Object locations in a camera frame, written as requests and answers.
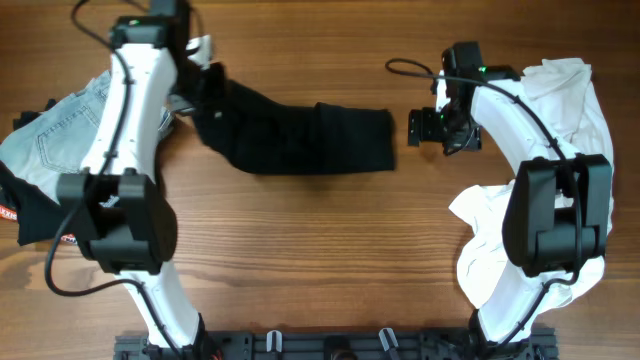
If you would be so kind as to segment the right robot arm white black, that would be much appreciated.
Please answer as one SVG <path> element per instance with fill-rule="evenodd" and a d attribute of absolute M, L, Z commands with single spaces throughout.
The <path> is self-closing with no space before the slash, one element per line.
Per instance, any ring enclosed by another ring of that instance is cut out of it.
<path fill-rule="evenodd" d="M 579 58 L 523 71 L 484 63 L 459 42 L 433 71 L 392 59 L 390 72 L 432 80 L 433 107 L 409 116 L 408 142 L 437 142 L 446 155 L 477 150 L 488 133 L 511 166 L 503 186 L 473 186 L 451 203 L 473 238 L 458 263 L 485 351 L 528 341 L 536 317 L 569 305 L 603 277 L 614 205 L 607 122 Z"/>

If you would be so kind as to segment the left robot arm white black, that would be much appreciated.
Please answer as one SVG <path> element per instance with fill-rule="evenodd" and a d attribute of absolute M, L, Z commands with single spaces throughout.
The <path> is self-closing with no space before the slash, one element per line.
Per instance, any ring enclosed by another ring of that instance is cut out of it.
<path fill-rule="evenodd" d="M 63 290 L 45 262 L 55 294 L 83 297 L 123 286 L 143 316 L 148 335 L 138 357 L 208 359 L 213 343 L 181 286 L 172 257 L 175 212 L 156 183 L 155 156 L 163 107 L 196 88 L 199 66 L 190 56 L 192 7 L 153 1 L 142 16 L 122 16 L 101 43 L 111 53 L 111 80 L 102 119 L 80 169 L 60 177 L 57 197 L 66 216 L 56 235 L 71 234 L 81 254 L 113 280 Z"/>

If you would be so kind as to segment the black polo shirt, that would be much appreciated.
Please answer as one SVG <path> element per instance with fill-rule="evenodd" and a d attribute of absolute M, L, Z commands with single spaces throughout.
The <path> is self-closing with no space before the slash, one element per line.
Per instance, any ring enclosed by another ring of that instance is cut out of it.
<path fill-rule="evenodd" d="M 256 175 L 340 175 L 395 169 L 387 110 L 277 103 L 228 79 L 221 64 L 202 73 L 192 119 L 202 143 Z"/>

